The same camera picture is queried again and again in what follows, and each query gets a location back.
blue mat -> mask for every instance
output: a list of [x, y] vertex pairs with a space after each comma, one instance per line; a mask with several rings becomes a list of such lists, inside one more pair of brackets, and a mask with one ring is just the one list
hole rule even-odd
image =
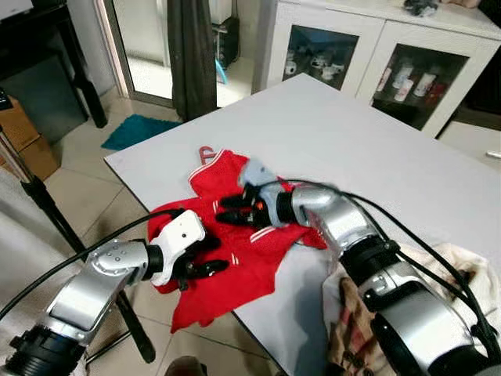
[[123, 150], [178, 125], [181, 123], [177, 121], [157, 120], [134, 114], [125, 119], [101, 147]]

red cloth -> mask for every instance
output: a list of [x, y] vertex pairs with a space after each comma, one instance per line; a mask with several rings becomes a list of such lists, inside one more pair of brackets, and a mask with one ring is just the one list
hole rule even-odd
[[[214, 215], [221, 211], [218, 200], [242, 192], [242, 188], [237, 185], [237, 178], [246, 162], [246, 157], [222, 150], [211, 163], [198, 168], [189, 177], [199, 197], [155, 209], [155, 212], [170, 208], [195, 211], [207, 231], [221, 240], [219, 248], [199, 254], [195, 261], [202, 263], [223, 259], [229, 262], [226, 270], [212, 277], [188, 281], [189, 289], [181, 293], [174, 311], [172, 333], [197, 321], [202, 327], [207, 326], [215, 317], [274, 292], [275, 272], [296, 240], [301, 238], [304, 244], [316, 248], [326, 247], [316, 231], [296, 224], [256, 231], [251, 226], [216, 222]], [[148, 238], [157, 237], [170, 221], [169, 216], [151, 219], [148, 223]], [[156, 287], [161, 294], [177, 288], [175, 281]]]

black stand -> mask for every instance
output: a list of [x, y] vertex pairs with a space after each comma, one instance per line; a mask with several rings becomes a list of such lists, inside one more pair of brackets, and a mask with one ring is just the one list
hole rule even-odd
[[[78, 235], [71, 228], [68, 221], [64, 218], [61, 211], [57, 208], [56, 202], [52, 199], [47, 191], [45, 184], [36, 176], [31, 174], [30, 170], [20, 159], [19, 154], [14, 150], [10, 141], [5, 137], [0, 125], [0, 155], [2, 155], [7, 163], [11, 166], [14, 174], [20, 178], [21, 185], [24, 191], [30, 196], [38, 207], [49, 217], [50, 221], [63, 235], [64, 239], [74, 249], [76, 253], [85, 250], [84, 244], [81, 242]], [[155, 360], [155, 348], [153, 343], [148, 338], [138, 317], [135, 315], [129, 302], [127, 295], [121, 291], [117, 296], [117, 307], [121, 312], [124, 321], [127, 324], [128, 331], [134, 338], [135, 344], [141, 353], [142, 358], [147, 363], [152, 363]], [[117, 342], [107, 345], [107, 349], [112, 349]]]

